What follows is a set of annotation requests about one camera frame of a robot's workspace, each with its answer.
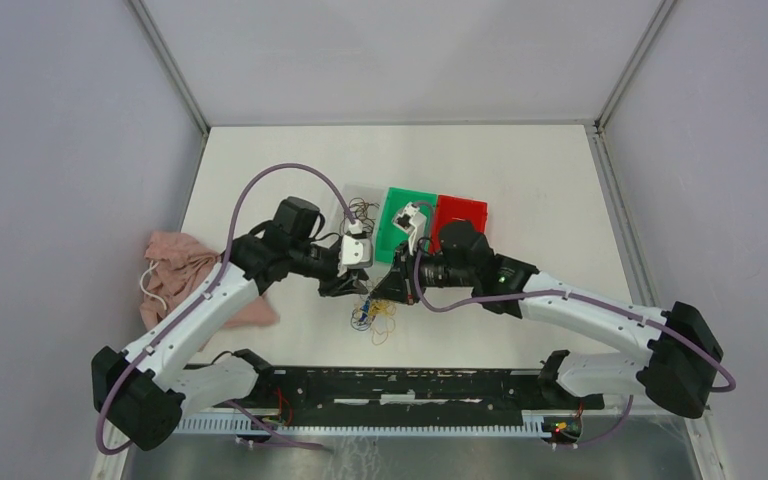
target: red tray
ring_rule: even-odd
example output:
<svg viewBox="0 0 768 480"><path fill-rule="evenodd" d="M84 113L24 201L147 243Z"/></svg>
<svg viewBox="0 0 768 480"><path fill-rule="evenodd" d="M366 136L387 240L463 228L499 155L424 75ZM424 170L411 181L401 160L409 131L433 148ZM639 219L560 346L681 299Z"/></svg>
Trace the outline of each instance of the red tray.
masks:
<svg viewBox="0 0 768 480"><path fill-rule="evenodd" d="M434 219L431 221L432 253L440 249L440 244L437 242L440 229L456 220L469 220L476 231L484 233L484 226L487 224L487 203L438 195L437 208L434 210Z"/></svg>

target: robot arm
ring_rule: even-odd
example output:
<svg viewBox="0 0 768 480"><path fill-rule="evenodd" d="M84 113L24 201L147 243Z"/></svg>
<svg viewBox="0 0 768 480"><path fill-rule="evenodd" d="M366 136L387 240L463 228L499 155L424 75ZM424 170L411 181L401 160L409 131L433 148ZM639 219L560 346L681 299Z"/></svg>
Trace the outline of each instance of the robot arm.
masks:
<svg viewBox="0 0 768 480"><path fill-rule="evenodd" d="M422 222L406 217L416 216L422 216L418 209L406 208L394 224L401 222L412 233L410 225ZM370 298L408 305L421 301L435 312L480 303L491 312L557 325L618 351L553 352L540 375L544 397L646 394L683 417L698 418L704 412L709 393L716 390L714 365L719 366L723 352L694 307L676 302L672 311L663 311L628 305L569 285L534 265L495 253L468 221L445 225L438 240L440 252L434 255L423 256L421 249L411 248L411 241L400 245L390 272ZM423 296L428 287L472 287L472 298L438 308ZM733 379L729 383L727 389L732 389Z"/></svg>
<svg viewBox="0 0 768 480"><path fill-rule="evenodd" d="M96 410L103 412L113 393L106 418L138 447L149 450L160 445L181 418L247 396L259 372L243 359L231 356L216 365L185 369L232 315L289 273L319 280L323 297L367 293L361 281L368 279L363 268L372 263L369 239L360 228L353 232L350 227L330 247L316 245L311 233L317 221L323 219L315 205L287 198L271 221L234 240L224 272L216 265L157 327L121 352L110 347L99 351L92 360ZM123 375L126 380L116 388Z"/></svg>

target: black bracket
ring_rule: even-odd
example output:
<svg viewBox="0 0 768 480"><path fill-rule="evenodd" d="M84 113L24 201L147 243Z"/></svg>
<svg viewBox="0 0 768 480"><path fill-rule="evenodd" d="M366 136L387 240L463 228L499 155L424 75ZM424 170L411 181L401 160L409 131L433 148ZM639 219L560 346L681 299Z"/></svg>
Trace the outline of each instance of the black bracket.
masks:
<svg viewBox="0 0 768 480"><path fill-rule="evenodd" d="M440 252L423 256L419 262L419 284L427 287L472 287L472 296L520 293L531 275L540 273L534 265L495 253L487 237L467 220L450 222L438 234ZM370 298L412 305L417 298L413 278L416 257L402 242L393 255L387 276L376 285ZM496 314L522 318L519 302L485 302L481 306Z"/></svg>
<svg viewBox="0 0 768 480"><path fill-rule="evenodd" d="M113 384L129 365L125 356L110 347L102 348L92 359L93 405L97 412ZM181 420L184 394L164 392L151 379L151 372L134 370L113 399L107 420L143 450L151 450L166 440Z"/></svg>
<svg viewBox="0 0 768 480"><path fill-rule="evenodd" d="M605 401L600 394L587 395L579 398L575 397L560 385L558 385L558 370L564 359L569 356L569 350L555 350L549 355L549 359L543 364L540 374L537 375L537 385L540 387L540 394L543 395L552 405L558 405L565 410L575 410L579 404L588 408L605 408Z"/></svg>
<svg viewBox="0 0 768 480"><path fill-rule="evenodd" d="M319 295L323 297L367 293L362 281L369 277L364 270L339 275L339 238L330 247L313 243L313 227L319 220L321 229L323 218L316 205L288 197L281 201L272 220L234 239L231 263L254 280L261 294L290 273L319 280Z"/></svg>
<svg viewBox="0 0 768 480"><path fill-rule="evenodd" d="M696 344L717 362L722 361L723 349L699 310L676 302L672 311L664 312L664 316L667 327ZM658 406L676 415L701 417L717 371L667 334L662 333L648 346L652 349L652 358L649 365L637 373L637 380L646 387L646 395Z"/></svg>

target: white wall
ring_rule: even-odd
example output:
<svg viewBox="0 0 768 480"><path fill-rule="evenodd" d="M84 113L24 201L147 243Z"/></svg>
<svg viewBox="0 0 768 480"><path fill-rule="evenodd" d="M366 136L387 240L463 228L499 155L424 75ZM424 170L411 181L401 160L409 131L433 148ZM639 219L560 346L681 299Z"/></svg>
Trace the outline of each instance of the white wall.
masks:
<svg viewBox="0 0 768 480"><path fill-rule="evenodd" d="M599 114L658 0L147 0L212 125Z"/></svg>
<svg viewBox="0 0 768 480"><path fill-rule="evenodd" d="M199 142L124 1L0 0L0 478L89 475L90 359L139 331Z"/></svg>
<svg viewBox="0 0 768 480"><path fill-rule="evenodd" d="M768 2L679 2L608 125L663 302L701 308L733 478L768 478Z"/></svg>

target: white string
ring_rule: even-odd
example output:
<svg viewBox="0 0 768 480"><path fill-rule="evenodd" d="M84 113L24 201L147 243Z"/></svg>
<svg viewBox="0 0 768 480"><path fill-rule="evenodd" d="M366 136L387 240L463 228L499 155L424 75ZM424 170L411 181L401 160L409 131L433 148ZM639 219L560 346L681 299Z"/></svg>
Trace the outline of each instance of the white string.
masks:
<svg viewBox="0 0 768 480"><path fill-rule="evenodd" d="M165 311L169 310L169 307L166 306L166 300L161 298L160 295L155 295L155 294L149 292L148 290L146 290L145 286L144 286L144 283L143 283L143 282L145 282L145 276L148 275L149 273L153 272L155 268L157 268L157 261L153 261L153 262L149 263L148 264L148 270L146 270L145 272L143 272L142 275L140 275L140 290L142 290L143 293L145 293L149 297L155 298L157 300L160 300L160 303L163 305L163 311L165 312Z"/></svg>

